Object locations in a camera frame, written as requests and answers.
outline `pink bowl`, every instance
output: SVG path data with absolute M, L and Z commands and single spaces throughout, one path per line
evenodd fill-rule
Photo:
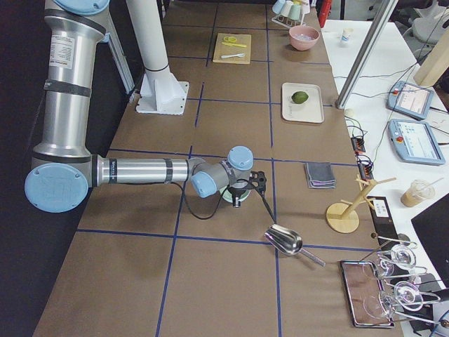
M 320 37 L 318 30 L 304 25 L 291 27 L 288 30 L 288 35 L 290 36 L 290 44 L 299 51 L 306 51 L 315 46 Z

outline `iced coffee cup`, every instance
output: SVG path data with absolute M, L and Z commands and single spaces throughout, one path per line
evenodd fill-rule
M 435 189 L 430 183 L 424 180 L 414 180 L 408 190 L 402 194 L 401 202 L 407 207 L 414 207 L 433 197 L 435 197 Z

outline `warning label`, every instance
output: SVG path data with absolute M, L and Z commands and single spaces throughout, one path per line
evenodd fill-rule
M 48 65 L 71 69 L 74 49 L 75 39 L 72 37 L 53 35 L 51 37 L 50 62 Z

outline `white sticker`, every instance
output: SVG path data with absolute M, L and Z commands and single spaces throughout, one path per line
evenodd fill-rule
M 373 200 L 374 208 L 376 211 L 376 216 L 378 218 L 388 218 L 388 210 L 387 205 L 385 204 L 384 200 L 381 199 L 375 199 Z
M 73 54 L 75 49 L 75 39 L 72 37 L 62 37 L 53 35 L 50 45 L 49 66 L 72 68 Z

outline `round wooden base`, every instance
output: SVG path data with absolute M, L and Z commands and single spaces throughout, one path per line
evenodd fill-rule
M 329 226 L 339 233 L 352 233 L 358 228 L 359 220 L 357 212 L 352 211 L 349 216 L 342 219 L 342 214 L 349 206 L 338 202 L 328 207 L 326 211 L 326 220 Z

